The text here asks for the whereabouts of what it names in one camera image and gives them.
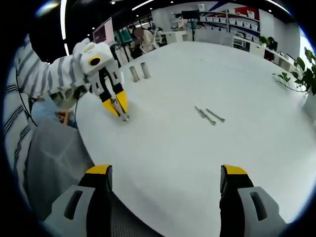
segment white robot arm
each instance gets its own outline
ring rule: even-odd
[[[128,121],[127,96],[121,85],[122,75],[109,46],[103,42],[86,42],[81,49],[76,49],[76,54],[83,73],[88,76],[92,90],[100,97],[103,106],[124,121]],[[109,77],[116,96],[112,96],[108,91],[105,77]]]

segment metal part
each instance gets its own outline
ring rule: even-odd
[[[129,119],[129,115],[127,113],[125,113],[120,105],[120,103],[118,102],[118,100],[115,99],[111,99],[111,102],[113,104],[113,107],[115,108],[115,110],[119,113],[120,117],[123,119],[124,122],[127,122]]]
[[[200,110],[200,112],[211,122],[212,125],[216,125],[216,122],[213,121],[203,110]]]
[[[139,79],[139,77],[138,77],[138,75],[137,75],[137,71],[136,71],[135,67],[132,66],[132,67],[130,67],[129,69],[130,69],[130,72],[132,73],[133,81],[134,81],[134,82],[138,82],[140,79]]]
[[[209,109],[206,109],[206,111],[208,111],[211,115],[213,115],[214,117],[218,118],[221,122],[225,122],[225,119],[219,117],[218,115],[214,114],[212,111],[210,111]]]
[[[145,79],[149,79],[150,78],[150,74],[149,74],[149,70],[147,67],[146,63],[141,63],[140,66],[142,67],[143,73],[144,73],[144,78]]]
[[[199,108],[198,108],[197,106],[194,106],[194,108],[198,111],[198,113],[201,115],[201,117],[202,117],[203,119],[206,118],[206,117],[204,116],[204,114],[201,113],[201,111],[199,110]]]

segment round table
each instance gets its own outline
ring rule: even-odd
[[[316,133],[301,110],[305,95],[272,78],[283,69],[227,46],[180,42],[121,71],[130,121],[88,93],[77,123],[93,162],[113,166],[114,192],[143,222],[166,237],[219,236],[223,164],[245,169],[286,222],[298,216],[315,184]],[[194,106],[226,122],[212,117],[213,126]]]

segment metal cylinder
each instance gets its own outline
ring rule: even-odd
[[[133,81],[134,81],[134,82],[138,82],[140,79],[139,79],[139,77],[138,77],[138,75],[137,75],[137,72],[136,72],[135,67],[132,66],[132,67],[130,67],[129,69],[130,69],[130,72],[132,73]]]
[[[150,74],[149,74],[149,70],[148,70],[147,64],[146,63],[141,63],[140,66],[142,67],[142,70],[143,70],[143,73],[144,73],[144,78],[145,79],[149,79],[150,78]]]

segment black cable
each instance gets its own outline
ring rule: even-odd
[[[76,126],[78,126],[78,124],[77,124],[77,106],[78,106],[78,101],[79,101],[79,99],[77,100],[76,107],[75,107],[75,123],[76,123]]]
[[[22,95],[21,95],[21,92],[20,92],[20,87],[19,87],[18,70],[17,70],[17,68],[15,68],[15,77],[16,77],[16,85],[17,85],[17,87],[18,87],[18,92],[19,92],[19,95],[20,95],[22,104],[23,104],[23,106],[24,106],[25,113],[27,114],[27,116],[29,116],[29,117],[31,118],[32,122],[33,122],[34,125],[37,127],[37,124],[34,122],[32,116],[30,115],[29,111],[27,110],[27,107],[26,107],[25,104],[24,104],[24,101],[23,101],[23,98],[22,98]]]

